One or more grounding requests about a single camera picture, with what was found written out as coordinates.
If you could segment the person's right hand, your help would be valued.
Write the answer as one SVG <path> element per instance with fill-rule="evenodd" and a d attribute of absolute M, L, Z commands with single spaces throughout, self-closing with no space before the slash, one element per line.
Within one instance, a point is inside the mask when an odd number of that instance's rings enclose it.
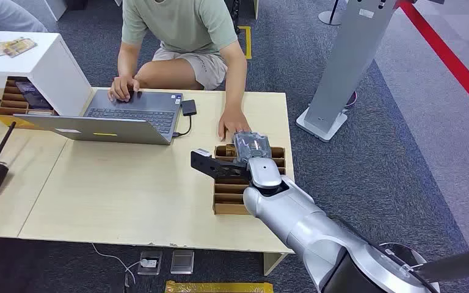
<path fill-rule="evenodd" d="M 107 96 L 110 102 L 129 102 L 133 95 L 131 92 L 138 92 L 139 89 L 139 81 L 132 76 L 118 76 L 114 78 Z"/>

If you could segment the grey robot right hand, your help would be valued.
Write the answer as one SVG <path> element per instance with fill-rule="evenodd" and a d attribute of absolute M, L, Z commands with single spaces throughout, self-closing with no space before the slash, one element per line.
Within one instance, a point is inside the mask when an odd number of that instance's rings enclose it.
<path fill-rule="evenodd" d="M 236 162 L 245 164 L 252 184 L 260 189 L 277 188 L 281 182 L 277 164 L 272 160 L 268 137 L 257 132 L 236 132 L 232 138 Z"/>

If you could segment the person's left hand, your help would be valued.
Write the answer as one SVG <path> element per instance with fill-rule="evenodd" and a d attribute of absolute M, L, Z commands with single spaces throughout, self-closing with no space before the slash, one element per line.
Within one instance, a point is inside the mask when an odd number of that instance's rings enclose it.
<path fill-rule="evenodd" d="M 218 136 L 221 141 L 225 140 L 227 133 L 250 132 L 251 128 L 247 119 L 238 106 L 226 107 L 220 117 L 218 126 Z"/>

